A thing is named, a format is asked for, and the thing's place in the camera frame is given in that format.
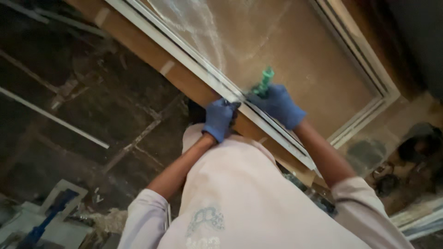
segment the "tape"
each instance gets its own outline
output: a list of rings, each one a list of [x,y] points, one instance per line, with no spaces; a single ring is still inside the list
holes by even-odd
[[[103,23],[106,20],[106,17],[108,16],[108,14],[110,13],[110,9],[108,8],[101,8],[101,10],[97,13],[97,15],[94,18],[94,22],[98,27],[101,27],[103,25]]]
[[[172,67],[175,65],[175,62],[173,61],[168,61],[167,63],[165,63],[162,67],[162,69],[160,69],[160,73],[163,76],[166,76],[167,73],[169,73],[169,71],[172,69]]]

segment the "hand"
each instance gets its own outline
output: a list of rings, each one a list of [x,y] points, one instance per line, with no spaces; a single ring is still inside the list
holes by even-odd
[[[270,85],[266,99],[251,94],[248,100],[277,119],[288,130],[295,128],[306,116],[306,112],[294,104],[284,85]]]
[[[210,103],[206,107],[206,123],[202,131],[211,134],[219,143],[223,142],[240,105],[240,102],[229,103],[224,98]]]

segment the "shirt sleeve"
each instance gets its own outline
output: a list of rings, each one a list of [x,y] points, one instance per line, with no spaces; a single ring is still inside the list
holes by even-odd
[[[375,191],[361,177],[346,179],[332,188],[335,220],[372,249],[413,249],[392,224]]]
[[[166,199],[144,189],[128,207],[128,219],[118,249],[155,249],[165,233]]]

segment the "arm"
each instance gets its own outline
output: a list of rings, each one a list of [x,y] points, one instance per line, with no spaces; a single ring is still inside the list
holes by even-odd
[[[166,200],[169,199],[183,185],[192,166],[216,142],[212,135],[205,132],[189,150],[169,165],[146,188],[157,192]]]
[[[229,124],[240,103],[228,103],[225,99],[212,102],[206,108],[203,136],[183,155],[169,165],[146,188],[170,198],[185,182],[192,166],[217,142],[221,143],[229,131]]]
[[[355,176],[348,162],[304,120],[306,113],[294,104],[283,85],[270,85],[267,99],[252,95],[249,96],[249,100],[276,118],[287,129],[294,131],[329,188]]]
[[[311,156],[326,184],[332,188],[356,174],[349,163],[306,120],[293,129]]]

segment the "dirty floor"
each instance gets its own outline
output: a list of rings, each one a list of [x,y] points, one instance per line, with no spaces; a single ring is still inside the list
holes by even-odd
[[[61,1],[49,7],[78,19]],[[44,24],[3,5],[0,33],[0,87],[110,145],[0,94],[3,194],[39,204],[65,179],[89,191],[89,210],[124,210],[181,154],[186,97],[112,38]],[[173,217],[179,205],[177,194]]]

